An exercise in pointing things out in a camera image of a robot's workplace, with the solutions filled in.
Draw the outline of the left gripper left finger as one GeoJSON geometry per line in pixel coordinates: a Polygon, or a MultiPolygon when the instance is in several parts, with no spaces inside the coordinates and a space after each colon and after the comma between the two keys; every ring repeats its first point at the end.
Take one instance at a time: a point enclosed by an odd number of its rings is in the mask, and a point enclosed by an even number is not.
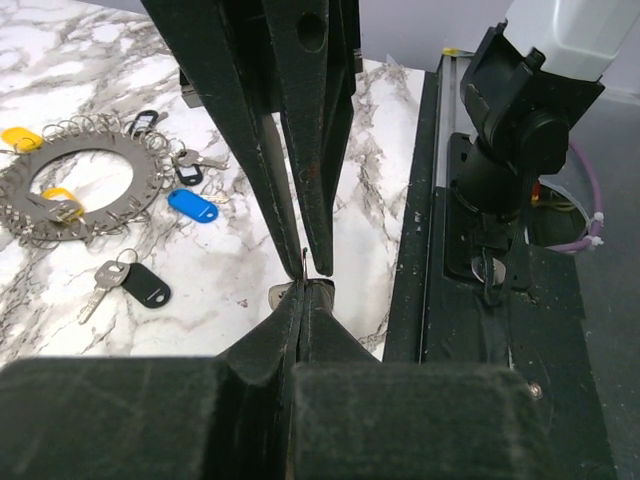
{"type": "Polygon", "coordinates": [[[215,357],[34,357],[1,372],[5,479],[282,479],[304,286],[215,357]]]}

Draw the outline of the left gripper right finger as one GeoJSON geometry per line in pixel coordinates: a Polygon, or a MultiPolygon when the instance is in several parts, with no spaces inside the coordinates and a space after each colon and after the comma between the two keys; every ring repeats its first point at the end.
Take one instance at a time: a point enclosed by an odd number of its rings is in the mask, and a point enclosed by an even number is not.
{"type": "Polygon", "coordinates": [[[554,479],[558,468],[524,379],[488,364],[385,364],[343,328],[319,283],[290,286],[293,479],[554,479]]]}

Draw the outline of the round metal keyring disc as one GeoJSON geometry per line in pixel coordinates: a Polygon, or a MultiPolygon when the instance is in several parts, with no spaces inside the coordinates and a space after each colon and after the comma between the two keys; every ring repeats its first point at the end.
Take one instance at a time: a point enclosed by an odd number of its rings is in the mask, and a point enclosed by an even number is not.
{"type": "Polygon", "coordinates": [[[43,127],[41,148],[1,150],[1,232],[20,244],[50,249],[87,246],[150,223],[172,182],[174,138],[154,130],[131,138],[114,114],[76,115],[43,127]],[[84,207],[73,223],[51,221],[41,194],[70,191],[84,207]]]}

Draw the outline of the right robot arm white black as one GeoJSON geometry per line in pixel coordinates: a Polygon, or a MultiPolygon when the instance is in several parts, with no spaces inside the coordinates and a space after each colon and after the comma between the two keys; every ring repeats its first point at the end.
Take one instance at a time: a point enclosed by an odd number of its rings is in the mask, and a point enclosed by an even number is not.
{"type": "MultiPolygon", "coordinates": [[[[333,203],[362,65],[355,1],[148,1],[188,84],[246,174],[286,274],[334,270],[333,203]]],[[[476,131],[458,191],[516,211],[518,175],[556,173],[569,133],[639,18],[635,1],[515,1],[461,83],[476,131]]]]}

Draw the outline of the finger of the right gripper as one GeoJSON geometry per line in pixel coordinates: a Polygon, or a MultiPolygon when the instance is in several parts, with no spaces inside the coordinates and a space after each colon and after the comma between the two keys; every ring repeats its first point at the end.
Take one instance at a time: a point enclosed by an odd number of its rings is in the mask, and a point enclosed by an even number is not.
{"type": "Polygon", "coordinates": [[[334,271],[333,205],[360,71],[356,1],[266,1],[285,134],[316,271],[334,271]]]}
{"type": "Polygon", "coordinates": [[[144,8],[249,180],[284,271],[303,276],[280,136],[245,68],[222,1],[145,1],[144,8]]]}

